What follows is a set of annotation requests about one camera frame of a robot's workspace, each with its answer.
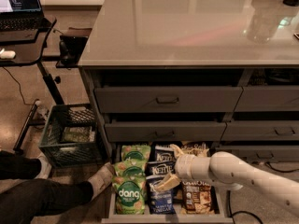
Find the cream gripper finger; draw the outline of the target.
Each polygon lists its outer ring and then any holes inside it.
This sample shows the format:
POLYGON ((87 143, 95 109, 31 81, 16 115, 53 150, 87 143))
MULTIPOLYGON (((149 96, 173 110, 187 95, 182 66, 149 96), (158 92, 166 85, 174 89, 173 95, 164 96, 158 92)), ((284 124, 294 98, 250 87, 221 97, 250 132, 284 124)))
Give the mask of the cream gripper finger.
POLYGON ((169 173, 161 182, 154 186, 154 189, 158 192, 168 191, 178 186, 180 182, 181 180, 176 174, 169 173))
POLYGON ((184 154, 182 149, 180 147, 178 147, 177 145, 171 144, 170 147, 173 149, 174 156, 175 156, 176 159, 178 159, 179 157, 181 157, 184 154))

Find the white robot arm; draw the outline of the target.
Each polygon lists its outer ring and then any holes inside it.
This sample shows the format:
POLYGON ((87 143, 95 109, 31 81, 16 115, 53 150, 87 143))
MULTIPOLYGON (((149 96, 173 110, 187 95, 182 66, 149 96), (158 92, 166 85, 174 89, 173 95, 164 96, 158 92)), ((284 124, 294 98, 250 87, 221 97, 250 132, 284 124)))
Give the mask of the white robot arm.
POLYGON ((255 168, 225 151, 204 157, 184 153, 176 145, 170 147, 176 158, 175 172, 168 173, 155 185, 156 191, 173 189, 182 181, 204 181, 211 186, 228 190, 248 187, 299 217, 298 182, 255 168))

